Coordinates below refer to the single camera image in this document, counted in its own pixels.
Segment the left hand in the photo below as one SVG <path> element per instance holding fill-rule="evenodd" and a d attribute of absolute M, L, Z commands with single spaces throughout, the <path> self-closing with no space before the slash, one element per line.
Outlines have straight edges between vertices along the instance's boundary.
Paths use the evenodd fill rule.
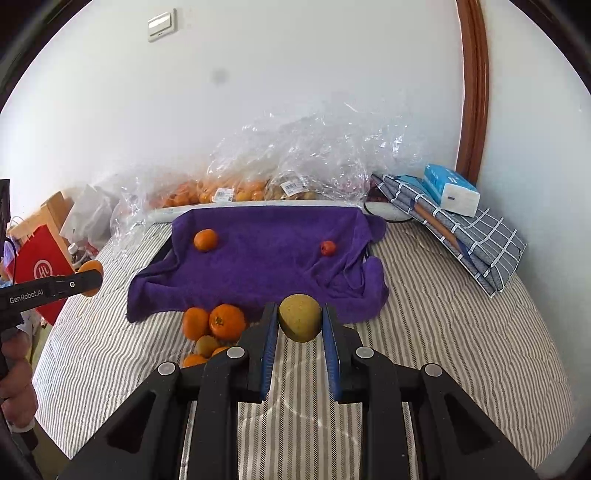
<path fill-rule="evenodd" d="M 2 345 L 9 371 L 1 380 L 1 408 L 7 422 L 17 429 L 28 427 L 38 408 L 32 367 L 26 358 L 30 346 L 29 336 L 20 330 Z"/>

